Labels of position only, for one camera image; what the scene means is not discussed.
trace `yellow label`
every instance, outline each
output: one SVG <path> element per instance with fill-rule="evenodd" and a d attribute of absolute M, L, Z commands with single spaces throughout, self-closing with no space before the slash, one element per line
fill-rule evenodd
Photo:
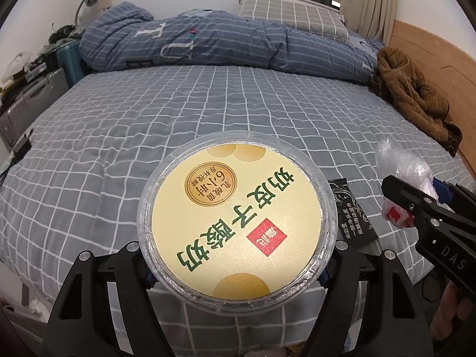
<path fill-rule="evenodd" d="M 252 299 L 296 279 L 319 240 L 321 210 L 304 173 L 255 145 L 220 145 L 181 162 L 152 211 L 163 261 L 189 288 Z"/>

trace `plastic bag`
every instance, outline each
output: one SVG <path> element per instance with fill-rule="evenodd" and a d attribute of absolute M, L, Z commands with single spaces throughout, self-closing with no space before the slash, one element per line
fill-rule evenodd
<path fill-rule="evenodd" d="M 433 173 L 430 166 L 422 158 L 400 148 L 396 142 L 382 140 L 378 143 L 377 166 L 382 179 L 393 175 L 422 190 L 432 198 L 438 199 L 433 187 Z M 415 226 L 413 215 L 387 198 L 384 198 L 382 216 L 397 228 Z"/>

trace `gold circular seal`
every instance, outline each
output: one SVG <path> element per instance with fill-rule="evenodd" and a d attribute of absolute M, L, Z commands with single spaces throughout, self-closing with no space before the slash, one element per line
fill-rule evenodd
<path fill-rule="evenodd" d="M 185 193 L 190 200 L 202 206 L 224 203 L 236 188 L 235 172 L 221 162 L 205 162 L 192 169 L 185 180 Z"/>

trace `suitcase handle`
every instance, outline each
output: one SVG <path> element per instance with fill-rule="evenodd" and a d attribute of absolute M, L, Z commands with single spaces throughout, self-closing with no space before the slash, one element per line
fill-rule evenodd
<path fill-rule="evenodd" d="M 48 79 L 41 78 L 38 82 L 36 82 L 32 87 L 30 87 L 23 96 L 25 97 L 26 101 L 28 102 L 30 99 L 34 99 L 38 96 L 44 96 L 45 91 L 48 89 Z"/>

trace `yogurt container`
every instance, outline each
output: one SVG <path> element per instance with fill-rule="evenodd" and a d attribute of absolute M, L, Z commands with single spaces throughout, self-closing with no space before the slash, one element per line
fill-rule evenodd
<path fill-rule="evenodd" d="M 137 212 L 152 273 L 214 314 L 285 304 L 325 269 L 337 235 L 332 190 L 289 143 L 223 132 L 176 149 L 156 168 Z"/>

